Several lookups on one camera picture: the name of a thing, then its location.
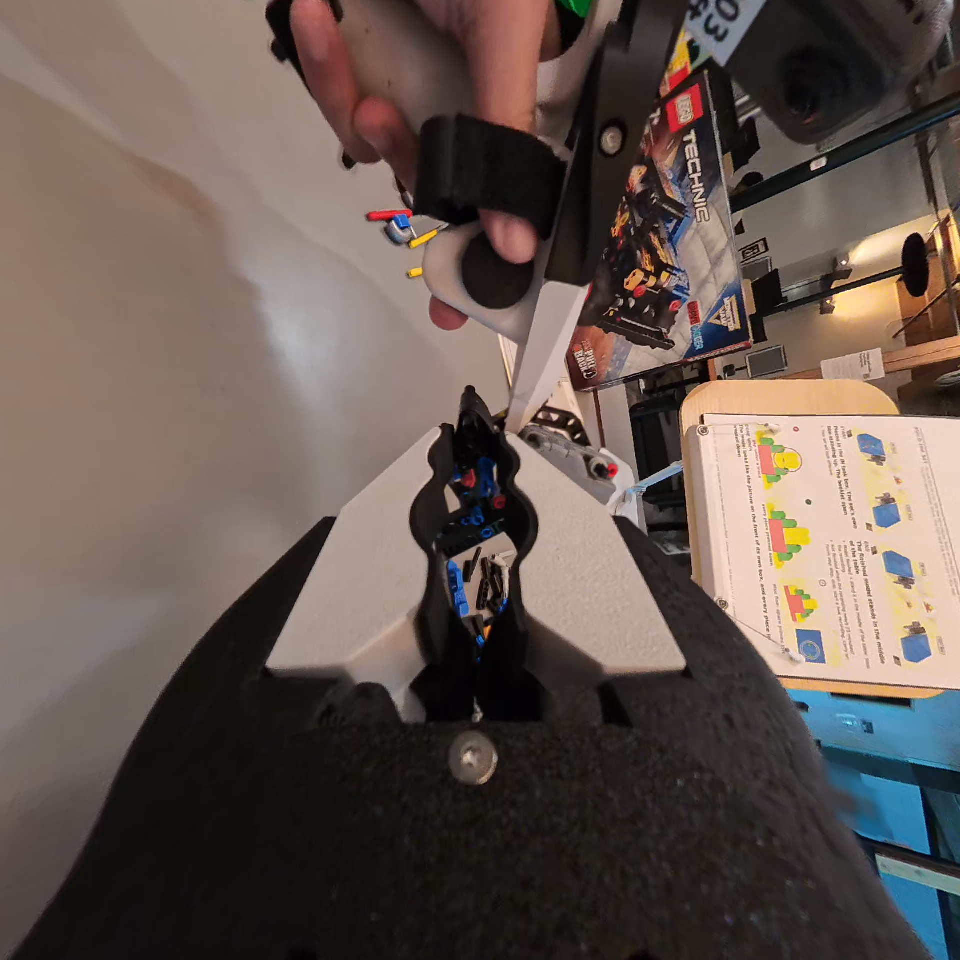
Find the lego assembly with grey motor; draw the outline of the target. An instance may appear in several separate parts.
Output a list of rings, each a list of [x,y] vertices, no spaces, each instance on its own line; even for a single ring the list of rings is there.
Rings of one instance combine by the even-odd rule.
[[[603,506],[615,497],[618,463],[590,445],[579,414],[548,402],[517,438]],[[522,541],[535,513],[517,488],[520,454],[507,443],[506,415],[492,414],[473,387],[462,393],[452,456],[447,488],[457,507],[436,536],[438,551],[452,557],[500,534]]]

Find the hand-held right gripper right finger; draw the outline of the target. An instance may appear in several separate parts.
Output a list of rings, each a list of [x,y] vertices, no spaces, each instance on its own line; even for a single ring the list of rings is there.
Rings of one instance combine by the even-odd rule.
[[[510,599],[480,655],[480,709],[538,721],[615,681],[680,676],[687,660],[631,547],[645,546],[630,470],[552,431],[505,434],[524,534]]]

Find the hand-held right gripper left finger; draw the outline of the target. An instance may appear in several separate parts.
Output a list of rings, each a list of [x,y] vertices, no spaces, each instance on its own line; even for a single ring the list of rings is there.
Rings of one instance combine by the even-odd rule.
[[[411,512],[441,438],[430,429],[342,507],[266,661],[271,675],[373,683],[402,721],[426,720],[412,684],[426,668],[415,618],[428,559]]]

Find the black metal pole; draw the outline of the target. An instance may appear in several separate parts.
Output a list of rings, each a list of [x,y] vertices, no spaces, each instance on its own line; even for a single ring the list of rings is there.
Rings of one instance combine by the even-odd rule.
[[[926,105],[730,197],[731,213],[749,210],[870,155],[924,134],[959,115],[959,93]]]

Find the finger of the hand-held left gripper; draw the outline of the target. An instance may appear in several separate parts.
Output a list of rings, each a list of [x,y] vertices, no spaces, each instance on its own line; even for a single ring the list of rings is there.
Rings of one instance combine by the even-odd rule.
[[[527,341],[513,369],[507,432],[520,434],[565,376],[566,355],[590,289],[590,285],[544,283]]]

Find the lego set box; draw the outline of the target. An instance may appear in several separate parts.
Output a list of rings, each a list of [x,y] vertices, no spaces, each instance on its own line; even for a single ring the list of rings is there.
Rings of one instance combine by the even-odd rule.
[[[566,363],[592,392],[753,342],[713,91],[704,71],[656,104]]]

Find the blue plastic bin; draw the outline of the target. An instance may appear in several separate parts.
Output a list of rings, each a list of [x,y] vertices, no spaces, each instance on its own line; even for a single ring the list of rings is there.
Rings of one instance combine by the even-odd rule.
[[[790,690],[838,815],[934,958],[958,958],[958,693]]]

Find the person's left hand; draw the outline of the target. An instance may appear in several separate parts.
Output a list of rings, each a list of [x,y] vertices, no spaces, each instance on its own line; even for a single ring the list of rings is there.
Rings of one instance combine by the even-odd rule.
[[[427,1],[417,5],[462,46],[475,114],[492,124],[530,133],[535,125],[538,66],[561,54],[555,3]],[[418,134],[392,102],[362,95],[329,4],[294,2],[291,27],[307,87],[342,147],[355,162],[386,162],[403,186],[414,187]]]

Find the black disc stand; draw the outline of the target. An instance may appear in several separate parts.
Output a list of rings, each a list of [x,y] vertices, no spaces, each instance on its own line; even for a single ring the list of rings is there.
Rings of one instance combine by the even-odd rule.
[[[856,280],[849,280],[848,276],[842,278],[839,276],[842,270],[834,270],[818,281],[815,290],[804,296],[787,298],[772,307],[767,315],[775,316],[812,305],[823,306],[834,302],[842,294],[891,280],[903,281],[907,293],[911,296],[926,294],[930,286],[930,256],[925,238],[916,232],[909,234],[903,241],[899,258],[898,265],[893,269],[882,270]]]

